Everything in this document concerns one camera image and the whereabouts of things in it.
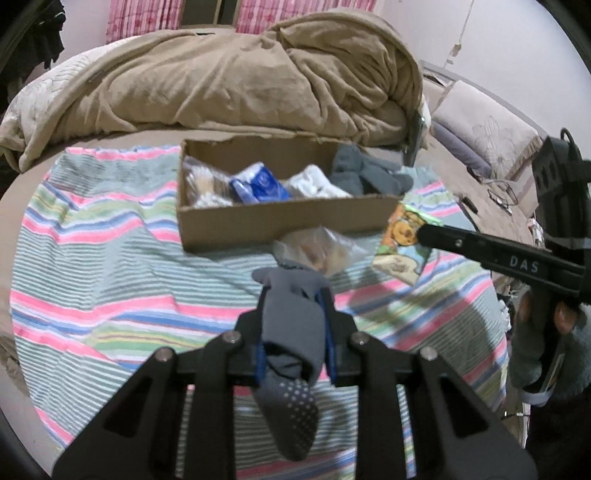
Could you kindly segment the right hand in grey glove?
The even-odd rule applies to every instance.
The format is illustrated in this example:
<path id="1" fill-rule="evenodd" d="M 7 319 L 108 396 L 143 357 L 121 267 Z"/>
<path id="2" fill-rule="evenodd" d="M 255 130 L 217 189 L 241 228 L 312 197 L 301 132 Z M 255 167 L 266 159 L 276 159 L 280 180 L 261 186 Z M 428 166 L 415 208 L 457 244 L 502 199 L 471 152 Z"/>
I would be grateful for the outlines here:
<path id="1" fill-rule="evenodd" d="M 523 402 L 590 399 L 590 306 L 570 307 L 528 290 L 513 329 L 510 380 Z"/>

